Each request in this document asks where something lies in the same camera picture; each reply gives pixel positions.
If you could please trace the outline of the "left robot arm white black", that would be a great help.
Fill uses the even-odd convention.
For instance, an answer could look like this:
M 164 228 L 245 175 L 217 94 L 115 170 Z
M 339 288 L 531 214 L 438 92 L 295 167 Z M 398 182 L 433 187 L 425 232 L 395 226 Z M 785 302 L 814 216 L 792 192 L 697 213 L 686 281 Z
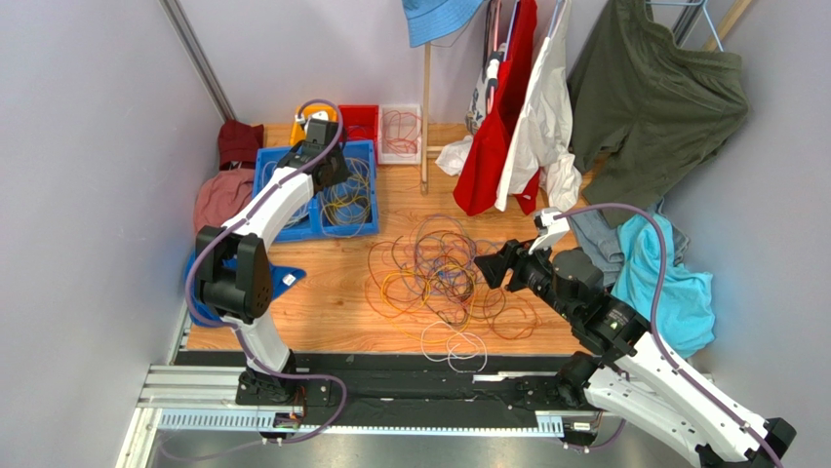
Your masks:
M 274 166 L 268 182 L 243 211 L 196 237 L 187 283 L 196 298 L 232 329 L 246 355 L 242 384 L 286 399 L 293 389 L 294 354 L 268 308 L 273 276 L 268 251 L 290 218 L 325 188 L 349 178 L 342 154 L 343 125 L 311 118 L 304 140 Z

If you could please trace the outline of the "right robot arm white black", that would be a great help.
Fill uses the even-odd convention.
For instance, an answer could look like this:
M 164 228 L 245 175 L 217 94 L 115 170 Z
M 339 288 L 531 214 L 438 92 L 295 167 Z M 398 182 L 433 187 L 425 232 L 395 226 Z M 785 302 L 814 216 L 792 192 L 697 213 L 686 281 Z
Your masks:
M 794 442 L 790 423 L 743 407 L 656 338 L 581 250 L 552 255 L 511 240 L 474 262 L 490 288 L 529 290 L 571 325 L 584 349 L 555 377 L 566 406 L 615 413 L 693 467 L 775 467 Z

